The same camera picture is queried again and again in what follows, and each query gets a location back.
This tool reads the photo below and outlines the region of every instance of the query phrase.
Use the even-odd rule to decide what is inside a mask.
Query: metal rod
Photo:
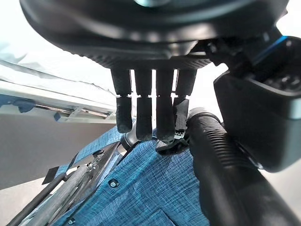
[[[54,213],[62,206],[66,199],[70,196],[70,192],[76,188],[81,182],[87,171],[86,166],[79,167],[75,173],[54,193],[41,207],[37,214],[32,218],[27,226],[44,226],[53,217]]]
[[[50,194],[50,192],[65,178],[66,173],[61,173],[53,179],[33,200],[19,212],[7,226],[17,226]]]
[[[60,112],[60,113],[65,113],[65,114],[71,114],[73,112],[72,109],[68,109],[67,110],[67,109],[62,109],[62,108],[47,106],[47,105],[43,105],[43,104],[36,104],[35,107],[39,108],[39,109],[45,109],[45,110],[50,110],[50,111],[55,111],[55,112]],[[85,108],[81,109],[80,111],[88,113],[88,114],[93,114],[93,115],[101,116],[101,117],[104,117],[104,118],[108,117],[108,115],[105,114],[105,113],[91,111],[91,110],[88,110],[88,109],[85,109]]]

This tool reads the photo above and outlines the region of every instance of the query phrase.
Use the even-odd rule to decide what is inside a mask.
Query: blue button-up shirt
[[[116,142],[120,137],[116,128],[113,128],[79,152],[76,161]],[[161,156],[155,148],[155,140],[139,144],[74,214],[73,225],[209,225],[201,212],[199,181],[193,173],[189,151]],[[108,182],[111,179],[117,180],[119,186],[110,187]],[[55,225],[64,225],[74,209],[62,216]]]

